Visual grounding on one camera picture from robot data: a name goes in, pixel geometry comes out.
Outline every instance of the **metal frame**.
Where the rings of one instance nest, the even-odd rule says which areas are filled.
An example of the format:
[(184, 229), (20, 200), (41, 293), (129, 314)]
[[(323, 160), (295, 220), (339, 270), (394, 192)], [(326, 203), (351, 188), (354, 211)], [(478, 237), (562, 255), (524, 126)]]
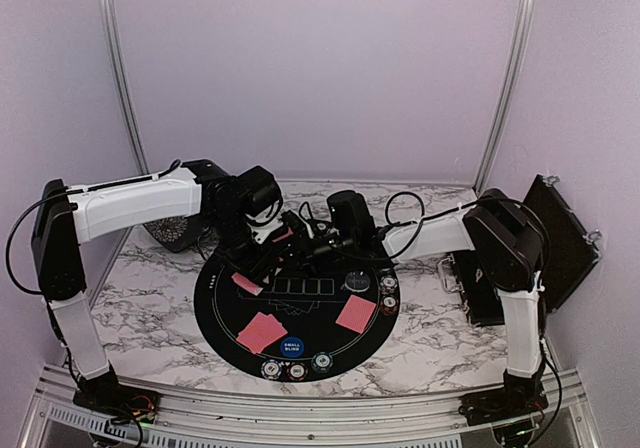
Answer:
[[(560, 376), (562, 406), (572, 410), (581, 447), (598, 448), (595, 426), (576, 370), (564, 371)], [(370, 398), (309, 398), (196, 390), (125, 377), (122, 381), (156, 390), (162, 396), (155, 424), (145, 427), (144, 446), (163, 446), (162, 440), (168, 446), (181, 446), (180, 441), (182, 446), (188, 446), (185, 443), (191, 440), (215, 440), (218, 447), (230, 448), (265, 445), (396, 448), (416, 444), (427, 447), (435, 440), (455, 440), (465, 432), (504, 424), (467, 426), (457, 410), (459, 397), (472, 390)], [(552, 375), (545, 375), (543, 383), (550, 402), (546, 411), (551, 413), (558, 400), (558, 387)], [(103, 415), (72, 404), (74, 391), (74, 382), (65, 369), (45, 366), (20, 437), (20, 448), (39, 446), (50, 419), (89, 429), (93, 423), (96, 431), (104, 426), (100, 425), (105, 419)], [(119, 435), (120, 439), (136, 440), (137, 433), (123, 429)]]
[(473, 185), (476, 193), (481, 193), (485, 188), (491, 168), (498, 152), (498, 146), (504, 133), (509, 114), (509, 107), (513, 92), (518, 81), (518, 75), (522, 69), (522, 62), (527, 50), (527, 42), (529, 40), (529, 32), (531, 31), (531, 20), (533, 18), (533, 5), (535, 0), (520, 0), (518, 6), (518, 14), (516, 15), (516, 26), (513, 33), (513, 41), (511, 43), (511, 53), (509, 54), (509, 63), (507, 72), (505, 73), (502, 91), (498, 100), (489, 140), (485, 147), (476, 180)]
[(127, 76), (122, 58), (118, 25), (116, 23), (116, 10), (113, 0), (100, 0), (100, 9), (102, 11), (102, 20), (107, 38), (107, 46), (109, 48), (111, 69), (113, 70), (116, 88), (118, 89), (118, 97), (120, 99), (120, 106), (122, 108), (122, 114), (127, 127), (127, 133), (129, 135), (129, 142), (131, 143), (131, 149), (133, 150), (133, 156), (135, 158), (138, 171), (141, 175), (146, 175), (149, 173), (149, 165), (147, 164), (147, 158), (144, 153), (144, 148), (142, 147), (138, 123), (136, 121), (133, 103), (131, 102), (131, 95), (129, 93), (129, 85), (127, 83)]

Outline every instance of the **white backdrop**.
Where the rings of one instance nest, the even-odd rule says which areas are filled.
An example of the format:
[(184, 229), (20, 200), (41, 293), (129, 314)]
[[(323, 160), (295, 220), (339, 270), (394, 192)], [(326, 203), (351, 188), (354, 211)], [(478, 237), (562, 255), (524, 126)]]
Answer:
[(518, 0), (115, 0), (150, 167), (472, 184)]

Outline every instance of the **white marble surface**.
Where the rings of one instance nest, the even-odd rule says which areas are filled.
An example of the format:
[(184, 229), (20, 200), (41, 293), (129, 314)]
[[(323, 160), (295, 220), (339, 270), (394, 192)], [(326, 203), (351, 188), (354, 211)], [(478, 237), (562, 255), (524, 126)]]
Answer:
[[(326, 215), (326, 197), (341, 189), (361, 192), (379, 224), (390, 194), (411, 189), (430, 213), (470, 201), (471, 190), (344, 183), (281, 183), (285, 208), (309, 201)], [(394, 219), (419, 214), (401, 198)], [(133, 230), (102, 290), (93, 315), (116, 371), (170, 385), (225, 392), (303, 396), (379, 396), (435, 392), (499, 382), (506, 362), (504, 328), (473, 328), (457, 295), (442, 291), (437, 258), (397, 267), (402, 304), (392, 335), (357, 368), (327, 380), (275, 383), (247, 375), (222, 360), (202, 337), (193, 291), (203, 264), (196, 251), (172, 254), (147, 232)]]

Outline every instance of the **poker mat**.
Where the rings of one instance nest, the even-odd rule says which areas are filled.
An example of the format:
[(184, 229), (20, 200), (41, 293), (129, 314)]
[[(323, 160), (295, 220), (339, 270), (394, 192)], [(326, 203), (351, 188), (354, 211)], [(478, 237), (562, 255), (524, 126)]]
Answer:
[[(391, 263), (343, 259), (320, 274), (283, 270), (257, 296), (234, 274), (216, 256), (207, 261), (196, 283), (196, 320), (218, 355), (259, 378), (305, 382), (344, 373), (382, 346), (398, 317)], [(256, 315), (272, 315), (286, 334), (254, 354), (237, 339)]]

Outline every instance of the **white wall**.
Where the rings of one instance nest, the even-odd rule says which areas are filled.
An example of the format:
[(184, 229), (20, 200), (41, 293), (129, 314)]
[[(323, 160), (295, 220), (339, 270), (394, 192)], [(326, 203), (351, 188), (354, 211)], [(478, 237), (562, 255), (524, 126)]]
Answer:
[(549, 333), (584, 381), (605, 447), (640, 446), (640, 0), (536, 0), (524, 69), (490, 185), (557, 185), (604, 259)]
[[(135, 174), (109, 68), (98, 0), (0, 0), (0, 240), (53, 178), (90, 183)], [(27, 219), (14, 268), (37, 288)], [(115, 237), (83, 250), (96, 283)], [(38, 297), (0, 270), (0, 443), (15, 446), (45, 361), (59, 353)]]
[(472, 184), (518, 0), (115, 0), (152, 169)]

